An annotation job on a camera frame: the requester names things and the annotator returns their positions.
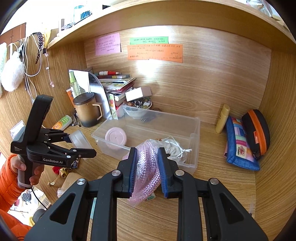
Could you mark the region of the orange sleeve left forearm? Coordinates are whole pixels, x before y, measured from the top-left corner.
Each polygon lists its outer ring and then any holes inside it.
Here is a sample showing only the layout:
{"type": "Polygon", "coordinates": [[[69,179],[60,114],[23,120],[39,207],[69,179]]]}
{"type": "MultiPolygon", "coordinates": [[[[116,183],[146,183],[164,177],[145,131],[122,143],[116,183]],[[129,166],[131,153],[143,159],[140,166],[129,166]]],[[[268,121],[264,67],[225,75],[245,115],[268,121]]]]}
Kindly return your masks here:
{"type": "Polygon", "coordinates": [[[11,167],[11,162],[17,159],[19,158],[16,154],[10,155],[1,168],[1,217],[16,238],[24,240],[31,227],[24,225],[8,213],[24,191],[24,189],[18,186],[18,175],[11,167]]]}

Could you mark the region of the left hand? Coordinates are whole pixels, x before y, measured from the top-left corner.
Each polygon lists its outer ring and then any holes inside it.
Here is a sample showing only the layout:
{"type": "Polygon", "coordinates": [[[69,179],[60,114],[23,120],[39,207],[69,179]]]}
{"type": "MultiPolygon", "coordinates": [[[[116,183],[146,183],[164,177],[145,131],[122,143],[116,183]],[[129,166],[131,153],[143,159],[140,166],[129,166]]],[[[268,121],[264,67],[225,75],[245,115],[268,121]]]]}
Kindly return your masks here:
{"type": "Polygon", "coordinates": [[[22,189],[28,189],[39,183],[45,167],[42,164],[34,164],[30,162],[29,169],[26,171],[27,166],[23,162],[21,156],[16,155],[10,160],[10,168],[17,174],[18,186],[22,189]]]}

